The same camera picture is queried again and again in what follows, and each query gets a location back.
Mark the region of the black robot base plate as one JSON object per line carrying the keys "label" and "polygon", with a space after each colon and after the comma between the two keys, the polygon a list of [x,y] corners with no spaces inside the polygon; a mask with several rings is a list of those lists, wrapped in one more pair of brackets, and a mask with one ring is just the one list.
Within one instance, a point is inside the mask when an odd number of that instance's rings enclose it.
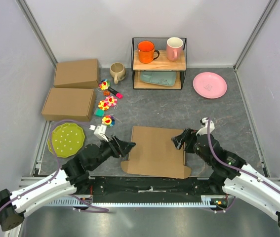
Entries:
{"label": "black robot base plate", "polygon": [[197,201],[200,196],[226,196],[222,184],[222,178],[97,176],[69,196],[91,196],[95,202]]}

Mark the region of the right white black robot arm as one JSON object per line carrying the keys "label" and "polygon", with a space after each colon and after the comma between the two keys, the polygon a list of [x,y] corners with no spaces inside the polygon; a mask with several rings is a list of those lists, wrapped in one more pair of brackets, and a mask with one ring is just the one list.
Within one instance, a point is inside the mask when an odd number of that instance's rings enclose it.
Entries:
{"label": "right white black robot arm", "polygon": [[207,185],[211,193],[235,196],[263,211],[280,227],[280,186],[235,153],[223,149],[211,134],[200,135],[187,128],[171,140],[176,149],[196,154],[212,168]]}

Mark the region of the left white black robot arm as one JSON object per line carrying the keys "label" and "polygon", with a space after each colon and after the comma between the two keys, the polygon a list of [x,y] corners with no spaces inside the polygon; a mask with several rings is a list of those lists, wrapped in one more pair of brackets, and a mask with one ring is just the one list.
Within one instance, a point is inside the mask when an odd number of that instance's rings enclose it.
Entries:
{"label": "left white black robot arm", "polygon": [[23,189],[0,191],[0,227],[9,231],[20,225],[25,217],[45,204],[74,194],[86,194],[90,189],[90,172],[108,158],[126,156],[134,142],[122,141],[116,136],[102,140],[100,145],[88,144],[74,158],[51,175]]}

